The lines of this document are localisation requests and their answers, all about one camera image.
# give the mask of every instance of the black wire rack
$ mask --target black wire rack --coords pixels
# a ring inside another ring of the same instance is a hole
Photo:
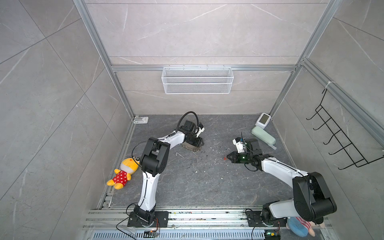
[[[338,152],[340,152],[341,150],[344,150],[344,152],[348,155],[348,157],[350,158],[350,160],[353,162],[352,164],[350,164],[350,165],[348,165],[348,166],[346,166],[346,167],[344,167],[344,168],[339,168],[338,167],[338,169],[339,170],[343,170],[343,169],[346,169],[346,168],[348,168],[348,167],[350,167],[350,166],[353,166],[353,165],[355,165],[356,167],[362,167],[362,166],[364,166],[364,165],[367,165],[367,164],[370,164],[370,163],[372,163],[372,162],[374,162],[374,161],[377,161],[377,160],[380,160],[380,159],[382,159],[382,158],[384,158],[384,155],[382,156],[382,157],[379,157],[378,159],[375,159],[375,160],[372,160],[372,161],[368,161],[363,155],[362,155],[362,153],[359,151],[359,149],[357,149],[357,147],[353,144],[353,142],[349,139],[349,137],[344,133],[344,131],[339,127],[339,125],[337,124],[337,122],[331,117],[331,115],[325,110],[325,108],[321,105],[322,103],[323,103],[323,99],[324,99],[324,97],[325,97],[325,94],[327,93],[327,89],[324,89],[323,90],[323,92],[322,92],[322,94],[323,94],[323,98],[321,99],[321,102],[320,102],[320,104],[319,104],[319,106],[315,109],[315,111],[316,111],[316,113],[311,117],[311,118],[307,118],[307,120],[311,120],[313,117],[315,117],[316,115],[318,115],[320,118],[321,118],[321,120],[324,122],[320,127],[318,127],[317,129],[313,129],[313,130],[319,130],[322,126],[324,126],[324,125],[326,125],[327,127],[328,127],[328,129],[331,131],[331,133],[332,133],[332,136],[331,136],[331,138],[329,139],[329,141],[327,142],[327,143],[325,143],[325,142],[323,142],[323,144],[324,145],[327,145],[327,144],[329,144],[330,142],[331,142],[331,140],[332,140],[332,138],[334,137],[337,141],[338,141],[338,143],[340,144],[340,146],[341,146],[341,149],[340,150],[337,150],[336,152],[334,152],[334,153],[328,153],[329,155],[333,155],[333,154],[336,154],[336,153],[338,153]],[[329,118],[327,119],[327,120],[324,120],[324,118],[322,118],[322,116],[319,114],[319,111],[320,110],[324,110],[324,112],[329,116]],[[333,121],[335,124],[336,124],[336,126],[337,126],[337,128],[336,128],[336,132],[334,132],[334,131],[332,131],[331,130],[331,128],[329,127],[329,125],[328,125],[328,122],[330,122],[330,121]],[[336,136],[336,134],[338,134],[339,133],[339,135],[340,134],[343,134],[347,139],[348,139],[348,141],[349,141],[349,143],[347,144],[347,145],[345,145],[345,146],[343,146],[342,145],[342,143],[340,142],[340,140],[338,139],[338,137]],[[354,147],[355,149],[356,149],[356,151],[360,154],[360,156],[362,157],[362,159],[361,160],[359,160],[359,161],[357,161],[357,162],[355,162],[353,159],[352,159],[352,157],[350,156],[350,154],[348,153],[348,151],[346,150],[346,147],[349,147],[349,146],[352,146],[352,147]]]

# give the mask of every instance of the white digital device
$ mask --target white digital device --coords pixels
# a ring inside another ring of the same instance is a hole
[[[270,120],[271,120],[271,116],[269,116],[266,113],[262,113],[259,119],[257,119],[255,126],[259,126],[262,129],[264,129],[268,125]]]

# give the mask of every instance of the white plastic bracket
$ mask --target white plastic bracket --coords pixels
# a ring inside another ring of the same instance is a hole
[[[135,117],[133,119],[134,124],[144,124],[148,123],[148,117]]]

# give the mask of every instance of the stuffed animal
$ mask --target stuffed animal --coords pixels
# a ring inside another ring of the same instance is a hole
[[[307,222],[301,217],[290,217],[287,219],[286,224],[287,229],[290,229],[293,233],[300,237],[306,237],[308,233],[314,237],[315,233],[312,229],[313,226],[316,226],[314,222]],[[325,228],[325,224],[321,223],[320,227]]]
[[[131,180],[131,174],[136,172],[139,162],[133,158],[127,158],[120,164],[120,169],[115,169],[116,176],[107,182],[108,186],[114,186],[115,189],[122,189],[127,181]]]

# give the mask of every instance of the white wire basket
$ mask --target white wire basket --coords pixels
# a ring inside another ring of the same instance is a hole
[[[230,67],[166,67],[161,79],[166,94],[229,93],[233,82]]]

